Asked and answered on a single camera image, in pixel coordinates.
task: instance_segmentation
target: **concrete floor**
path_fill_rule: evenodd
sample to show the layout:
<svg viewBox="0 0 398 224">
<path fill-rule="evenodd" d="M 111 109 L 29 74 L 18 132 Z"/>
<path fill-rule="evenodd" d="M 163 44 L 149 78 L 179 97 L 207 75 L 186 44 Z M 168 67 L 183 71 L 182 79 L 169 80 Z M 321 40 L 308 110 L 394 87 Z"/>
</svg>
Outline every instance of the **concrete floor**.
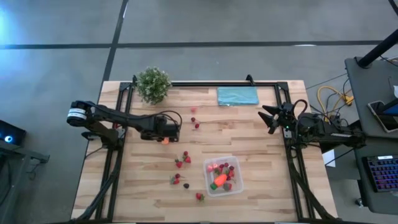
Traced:
<svg viewBox="0 0 398 224">
<path fill-rule="evenodd" d="M 3 0 L 0 44 L 111 43 L 122 0 Z M 385 0 L 135 0 L 119 43 L 381 40 L 397 28 Z M 374 46 L 118 49 L 110 80 L 130 80 L 147 66 L 173 80 L 304 80 L 306 86 L 345 73 L 344 59 Z M 66 123 L 73 100 L 98 99 L 109 49 L 0 50 L 0 119 L 28 132 L 25 146 L 51 155 L 21 191 L 16 223 L 70 218 L 87 142 Z M 398 55 L 397 48 L 385 54 Z M 324 85 L 341 89 L 346 75 Z M 318 86 L 307 90 L 319 108 Z M 329 93 L 322 94 L 326 100 Z M 355 106 L 341 114 L 358 118 Z M 358 208 L 356 183 L 331 178 L 339 217 L 396 223 L 396 216 Z"/>
</svg>

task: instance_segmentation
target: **keyboard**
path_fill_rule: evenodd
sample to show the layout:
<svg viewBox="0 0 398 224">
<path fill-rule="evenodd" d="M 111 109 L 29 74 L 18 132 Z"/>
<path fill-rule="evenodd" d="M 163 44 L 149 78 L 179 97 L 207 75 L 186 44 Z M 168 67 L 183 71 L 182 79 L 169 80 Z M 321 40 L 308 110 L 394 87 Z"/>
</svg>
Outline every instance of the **keyboard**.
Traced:
<svg viewBox="0 0 398 224">
<path fill-rule="evenodd" d="M 364 158 L 375 192 L 398 191 L 398 155 Z"/>
</svg>

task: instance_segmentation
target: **plastic container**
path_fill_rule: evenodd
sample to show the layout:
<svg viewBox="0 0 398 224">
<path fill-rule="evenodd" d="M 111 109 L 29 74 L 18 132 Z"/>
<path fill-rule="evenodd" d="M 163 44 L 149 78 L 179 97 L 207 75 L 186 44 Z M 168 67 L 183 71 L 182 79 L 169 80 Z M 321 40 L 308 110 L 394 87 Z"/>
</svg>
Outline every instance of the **plastic container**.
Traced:
<svg viewBox="0 0 398 224">
<path fill-rule="evenodd" d="M 215 174 L 214 171 L 207 172 L 207 166 L 213 165 L 213 164 L 221 165 L 226 162 L 235 168 L 234 169 L 234 177 L 233 177 L 233 180 L 235 180 L 235 182 L 233 180 L 227 181 L 227 183 L 232 184 L 232 189 L 230 191 L 225 191 L 224 188 L 222 188 L 222 187 L 218 187 L 216 190 L 211 189 L 210 184 L 213 183 L 214 179 L 217 177 L 217 174 Z M 241 173 L 241 168 L 239 166 L 238 158 L 236 158 L 234 156 L 227 156 L 227 157 L 221 157 L 221 158 L 215 158 L 215 159 L 207 159 L 203 163 L 203 170 L 205 171 L 205 182 L 206 182 L 207 194 L 210 197 L 238 194 L 243 191 L 243 179 L 242 179 L 242 173 Z"/>
</svg>

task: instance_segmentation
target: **blue towel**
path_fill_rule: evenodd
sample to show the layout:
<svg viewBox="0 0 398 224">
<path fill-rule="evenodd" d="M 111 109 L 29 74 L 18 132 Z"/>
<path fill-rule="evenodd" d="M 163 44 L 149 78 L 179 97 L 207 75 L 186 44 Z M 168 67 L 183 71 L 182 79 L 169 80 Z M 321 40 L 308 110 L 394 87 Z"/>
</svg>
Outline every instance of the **blue towel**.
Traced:
<svg viewBox="0 0 398 224">
<path fill-rule="evenodd" d="M 259 97 L 257 88 L 247 87 L 218 87 L 218 104 L 220 106 L 257 105 Z"/>
</svg>

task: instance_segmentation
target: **wooden tabletop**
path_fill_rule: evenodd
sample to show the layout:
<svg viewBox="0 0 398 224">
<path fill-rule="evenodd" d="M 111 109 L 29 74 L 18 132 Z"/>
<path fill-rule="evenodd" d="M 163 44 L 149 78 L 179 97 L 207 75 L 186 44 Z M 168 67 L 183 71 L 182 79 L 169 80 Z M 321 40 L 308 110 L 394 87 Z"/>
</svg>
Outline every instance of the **wooden tabletop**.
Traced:
<svg viewBox="0 0 398 224">
<path fill-rule="evenodd" d="M 287 82 L 293 102 L 298 99 L 308 101 L 303 81 Z M 104 82 L 99 104 L 115 108 L 119 83 Z M 262 105 L 276 105 L 275 92 L 271 87 L 258 87 L 257 92 L 260 103 L 253 106 L 218 106 L 215 87 L 173 87 L 167 99 L 156 106 L 141 102 L 141 97 L 134 92 L 130 113 L 174 110 L 182 115 L 183 125 L 180 142 L 168 145 L 143 141 L 135 129 L 129 129 L 114 222 L 296 221 L 281 131 L 278 129 L 273 135 L 268 134 L 266 125 L 257 114 L 263 111 Z M 194 115 L 190 110 L 192 106 L 198 108 Z M 303 105 L 298 104 L 295 114 L 302 109 Z M 199 129 L 191 123 L 192 116 L 201 122 Z M 90 142 L 87 153 L 100 146 L 99 141 Z M 181 158 L 183 151 L 189 152 L 192 163 L 178 169 L 174 159 Z M 238 158 L 244 190 L 240 194 L 209 197 L 203 161 L 224 156 Z M 105 157 L 104 149 L 85 160 L 72 218 L 81 215 L 98 193 Z M 308 147 L 303 150 L 303 157 L 312 192 L 336 217 L 321 151 L 317 147 Z M 181 184 L 170 185 L 170 176 L 176 173 L 185 178 L 181 179 Z M 183 188 L 184 183 L 190 184 L 188 190 Z M 197 192 L 206 195 L 204 202 L 197 202 Z M 301 201 L 305 210 L 303 194 Z"/>
</svg>

